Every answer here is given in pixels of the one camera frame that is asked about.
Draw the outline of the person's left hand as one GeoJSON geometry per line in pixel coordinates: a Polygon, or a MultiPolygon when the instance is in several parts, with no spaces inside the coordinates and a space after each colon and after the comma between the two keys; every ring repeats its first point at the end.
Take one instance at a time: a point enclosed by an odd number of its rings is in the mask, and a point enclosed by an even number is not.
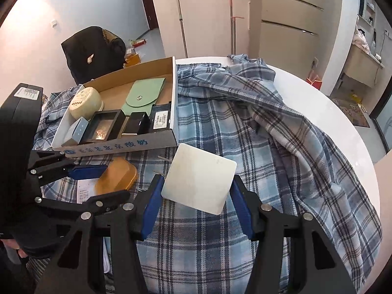
{"type": "Polygon", "coordinates": [[[18,243],[14,240],[14,239],[1,239],[1,241],[3,242],[3,244],[6,247],[9,247],[13,250],[15,250],[19,257],[21,258],[26,258],[28,255],[20,248],[20,246],[18,245],[18,243]]]}

